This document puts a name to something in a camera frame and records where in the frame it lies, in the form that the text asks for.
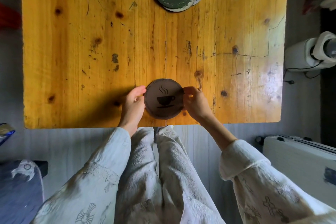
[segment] brown coaster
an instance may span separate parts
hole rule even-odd
[[[147,86],[145,106],[155,119],[174,118],[183,109],[183,88],[171,79],[158,79]]]

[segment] leg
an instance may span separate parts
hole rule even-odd
[[[153,138],[152,127],[138,128],[131,138],[131,155],[119,181],[115,223],[129,220],[129,211],[136,211],[139,204],[150,205],[157,213],[161,211],[162,188],[156,174]]]
[[[171,126],[156,134],[165,214],[175,221],[223,222]]]

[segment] hand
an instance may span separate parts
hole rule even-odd
[[[185,87],[183,90],[184,108],[188,111],[191,117],[200,124],[205,120],[214,117],[209,107],[208,100],[200,89],[195,87]]]
[[[127,94],[123,103],[121,118],[118,127],[128,131],[132,137],[137,131],[139,121],[141,120],[145,110],[146,86],[134,88]]]

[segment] wood grain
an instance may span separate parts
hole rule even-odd
[[[156,0],[22,9],[27,128],[114,127],[122,96],[158,78],[202,88],[222,123],[280,120],[286,0],[201,0],[181,13]],[[195,123],[145,112],[140,125]]]

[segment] white device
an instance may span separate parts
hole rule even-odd
[[[336,57],[325,53],[325,44],[330,39],[336,39],[336,35],[325,31],[319,37],[289,47],[285,51],[285,68],[292,72],[305,72],[333,67]]]
[[[303,191],[336,209],[336,149],[299,137],[272,136],[263,154]]]

